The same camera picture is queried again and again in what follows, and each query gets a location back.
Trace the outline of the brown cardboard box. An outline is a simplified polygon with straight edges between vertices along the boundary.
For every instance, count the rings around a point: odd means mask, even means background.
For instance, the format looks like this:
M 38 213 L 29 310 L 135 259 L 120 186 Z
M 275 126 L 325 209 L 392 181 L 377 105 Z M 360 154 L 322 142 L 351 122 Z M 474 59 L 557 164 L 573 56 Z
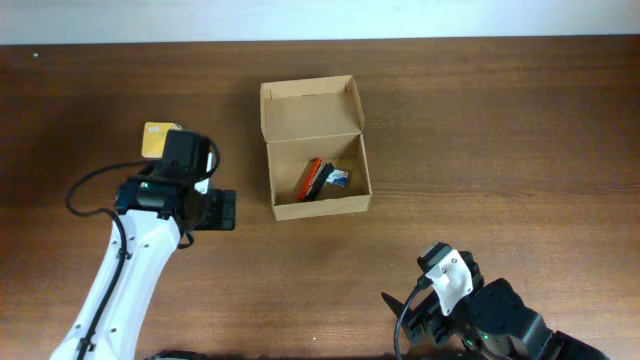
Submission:
M 365 116 L 353 76 L 263 83 L 260 121 L 276 220 L 369 209 Z M 347 184 L 327 184 L 315 200 L 304 202 L 299 194 L 316 159 L 347 172 Z

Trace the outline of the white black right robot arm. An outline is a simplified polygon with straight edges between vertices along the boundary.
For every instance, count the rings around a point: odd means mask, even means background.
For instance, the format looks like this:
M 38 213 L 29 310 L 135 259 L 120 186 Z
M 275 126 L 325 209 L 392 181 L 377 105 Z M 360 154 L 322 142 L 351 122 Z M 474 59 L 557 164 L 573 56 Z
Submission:
M 484 281 L 469 251 L 439 242 L 425 250 L 417 264 L 422 274 L 401 302 L 383 292 L 396 316 L 394 352 L 403 357 L 400 335 L 419 346 L 461 340 L 462 359 L 605 360 L 607 355 L 566 333 L 547 327 L 527 307 L 511 284 Z

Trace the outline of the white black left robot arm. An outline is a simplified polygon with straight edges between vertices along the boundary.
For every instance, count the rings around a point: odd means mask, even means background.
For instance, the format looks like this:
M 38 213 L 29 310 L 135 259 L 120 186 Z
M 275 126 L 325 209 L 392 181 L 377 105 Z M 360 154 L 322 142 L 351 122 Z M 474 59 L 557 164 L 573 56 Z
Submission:
M 220 152 L 208 137 L 171 130 L 157 160 L 117 189 L 103 261 L 55 359 L 131 359 L 155 287 L 172 254 L 191 247 L 197 231 L 232 231 L 236 193 L 209 181 Z

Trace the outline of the small blue white box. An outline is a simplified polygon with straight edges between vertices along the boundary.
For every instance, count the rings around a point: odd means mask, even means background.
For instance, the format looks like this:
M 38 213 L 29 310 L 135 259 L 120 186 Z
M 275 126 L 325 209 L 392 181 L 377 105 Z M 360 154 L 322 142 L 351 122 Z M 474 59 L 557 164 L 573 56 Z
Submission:
M 334 169 L 327 177 L 326 184 L 340 187 L 347 187 L 349 183 L 349 173 L 344 170 Z

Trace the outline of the red black stapler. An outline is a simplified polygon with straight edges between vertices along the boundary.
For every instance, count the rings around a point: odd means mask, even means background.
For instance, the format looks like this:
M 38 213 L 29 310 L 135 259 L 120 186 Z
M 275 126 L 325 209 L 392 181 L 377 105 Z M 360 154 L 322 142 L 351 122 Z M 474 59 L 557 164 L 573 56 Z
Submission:
M 314 201 L 320 194 L 329 175 L 335 170 L 335 166 L 326 160 L 315 158 L 311 170 L 298 194 L 300 202 Z

